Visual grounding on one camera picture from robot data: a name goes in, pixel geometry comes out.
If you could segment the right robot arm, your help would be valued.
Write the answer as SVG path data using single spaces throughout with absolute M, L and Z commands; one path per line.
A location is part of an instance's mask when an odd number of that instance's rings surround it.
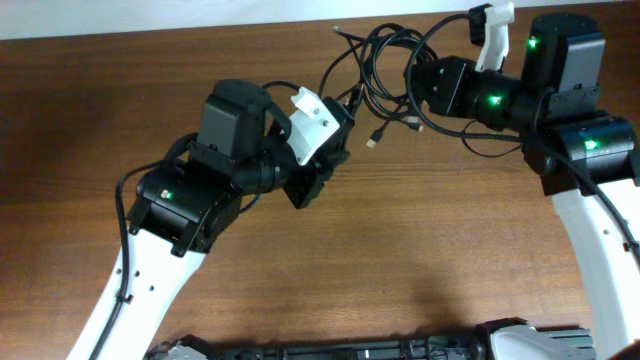
M 477 60 L 426 58 L 419 40 L 405 70 L 412 111 L 467 118 L 482 138 L 513 142 L 536 173 L 571 241 L 595 329 L 543 332 L 501 319 L 476 328 L 477 359 L 633 359 L 639 353 L 639 139 L 597 106 L 605 38 L 586 15 L 549 13 L 530 27 L 519 77 L 502 66 L 509 7 L 466 14 Z

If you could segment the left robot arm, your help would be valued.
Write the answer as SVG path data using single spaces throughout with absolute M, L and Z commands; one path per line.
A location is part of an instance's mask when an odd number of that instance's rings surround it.
M 349 157 L 354 105 L 301 86 L 291 101 L 286 114 L 269 85 L 219 81 L 198 131 L 137 169 L 134 203 L 116 207 L 118 258 L 72 358 L 142 358 L 181 289 L 240 214 L 277 190 L 298 209 L 319 195 Z

